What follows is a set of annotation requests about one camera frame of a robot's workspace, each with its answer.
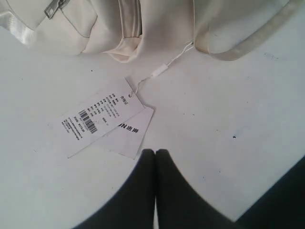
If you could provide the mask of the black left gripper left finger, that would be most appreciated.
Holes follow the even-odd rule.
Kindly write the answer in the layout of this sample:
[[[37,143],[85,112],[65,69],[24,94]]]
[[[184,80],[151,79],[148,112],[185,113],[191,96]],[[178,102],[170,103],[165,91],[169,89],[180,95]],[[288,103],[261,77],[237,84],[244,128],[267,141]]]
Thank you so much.
[[[156,194],[155,154],[145,149],[115,195],[80,229],[152,229]]]

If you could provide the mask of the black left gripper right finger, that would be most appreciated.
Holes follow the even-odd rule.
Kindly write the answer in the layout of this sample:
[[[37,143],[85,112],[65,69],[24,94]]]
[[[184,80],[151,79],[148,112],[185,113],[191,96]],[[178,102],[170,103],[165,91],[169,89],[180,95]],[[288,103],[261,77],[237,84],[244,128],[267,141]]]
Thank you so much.
[[[237,229],[189,185],[169,152],[155,154],[157,171],[157,215],[161,229]]]

